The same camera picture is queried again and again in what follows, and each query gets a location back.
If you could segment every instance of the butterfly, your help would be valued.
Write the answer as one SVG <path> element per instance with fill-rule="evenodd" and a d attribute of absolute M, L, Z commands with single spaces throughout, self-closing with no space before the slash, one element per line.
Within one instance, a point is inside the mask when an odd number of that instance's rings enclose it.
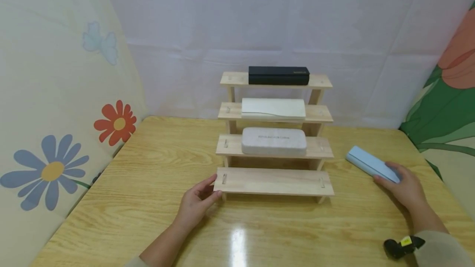
<path fill-rule="evenodd" d="M 115 48 L 117 40 L 114 32 L 109 32 L 103 39 L 99 32 L 97 21 L 87 24 L 87 32 L 82 33 L 82 47 L 88 52 L 100 51 L 106 60 L 112 64 L 117 64 L 118 50 Z"/>

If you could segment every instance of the right hand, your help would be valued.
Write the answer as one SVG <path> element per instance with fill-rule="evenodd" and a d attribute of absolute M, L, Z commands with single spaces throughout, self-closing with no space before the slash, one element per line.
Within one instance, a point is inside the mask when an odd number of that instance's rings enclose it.
<path fill-rule="evenodd" d="M 173 224 L 190 232 L 203 219 L 206 211 L 221 198 L 222 191 L 213 192 L 216 173 L 197 183 L 183 195 Z"/>
<path fill-rule="evenodd" d="M 375 183 L 393 193 L 394 197 L 409 211 L 416 210 L 421 205 L 427 204 L 421 181 L 412 171 L 398 163 L 385 162 L 385 164 L 399 174 L 402 178 L 401 182 L 393 183 L 381 176 L 374 175 L 373 179 Z"/>

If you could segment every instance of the wooden leg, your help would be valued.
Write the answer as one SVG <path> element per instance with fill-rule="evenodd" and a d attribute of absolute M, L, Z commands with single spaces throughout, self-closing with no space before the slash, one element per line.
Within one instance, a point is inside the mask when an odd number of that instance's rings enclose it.
<path fill-rule="evenodd" d="M 309 168 L 311 170 L 316 170 L 320 171 L 322 170 L 322 167 L 324 166 L 324 159 L 318 159 L 318 160 L 309 160 Z"/>
<path fill-rule="evenodd" d="M 324 96 L 324 90 L 318 90 L 318 89 L 312 90 L 312 93 L 310 94 L 310 99 L 308 100 L 308 104 L 319 104 L 323 96 Z"/>
<path fill-rule="evenodd" d="M 234 87 L 228 87 L 228 102 L 236 102 L 234 94 Z"/>
<path fill-rule="evenodd" d="M 232 157 L 224 156 L 224 167 L 231 167 L 231 164 L 232 164 Z"/>
<path fill-rule="evenodd" d="M 236 121 L 226 121 L 226 129 L 228 130 L 228 134 L 237 134 Z"/>
<path fill-rule="evenodd" d="M 322 123 L 303 123 L 302 124 L 302 130 L 305 133 L 305 136 L 320 136 L 323 129 L 324 129 L 324 124 Z"/>
<path fill-rule="evenodd" d="M 318 204 L 322 204 L 325 201 L 325 196 L 317 197 L 316 201 Z"/>

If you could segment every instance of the wooden display stand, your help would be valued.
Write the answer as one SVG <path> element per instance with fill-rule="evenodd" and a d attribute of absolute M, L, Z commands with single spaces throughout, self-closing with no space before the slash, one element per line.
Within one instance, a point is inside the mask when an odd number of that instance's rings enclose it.
<path fill-rule="evenodd" d="M 224 157 L 224 166 L 218 168 L 215 190 L 226 193 L 298 195 L 318 197 L 322 203 L 327 196 L 333 196 L 333 188 L 328 173 L 321 171 L 325 159 L 333 158 L 332 149 L 327 139 L 320 137 L 325 123 L 333 119 L 324 105 L 318 105 L 325 89 L 332 88 L 325 75 L 310 74 L 308 85 L 249 85 L 247 73 L 225 72 L 221 85 L 228 88 L 228 102 L 223 102 L 219 109 L 218 119 L 226 120 L 228 134 L 219 136 L 216 154 Z M 306 105 L 306 117 L 303 121 L 272 120 L 271 122 L 302 123 L 306 134 L 307 152 L 294 157 L 279 155 L 250 155 L 241 151 L 241 135 L 237 132 L 237 121 L 241 117 L 241 104 L 235 101 L 235 87 L 247 88 L 287 88 L 312 89 Z M 294 169 L 261 169 L 230 167 L 233 157 L 271 157 L 307 159 L 310 170 Z"/>

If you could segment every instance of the fabric backdrop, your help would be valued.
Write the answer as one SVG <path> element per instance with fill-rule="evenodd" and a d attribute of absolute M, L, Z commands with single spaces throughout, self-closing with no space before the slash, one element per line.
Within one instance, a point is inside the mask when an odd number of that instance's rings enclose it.
<path fill-rule="evenodd" d="M 109 0 L 0 3 L 0 265 L 21 267 L 147 109 Z"/>
<path fill-rule="evenodd" d="M 329 76 L 335 123 L 392 128 L 472 1 L 111 0 L 153 114 L 216 118 L 223 71 L 296 65 Z"/>
<path fill-rule="evenodd" d="M 475 3 L 401 130 L 475 220 Z"/>

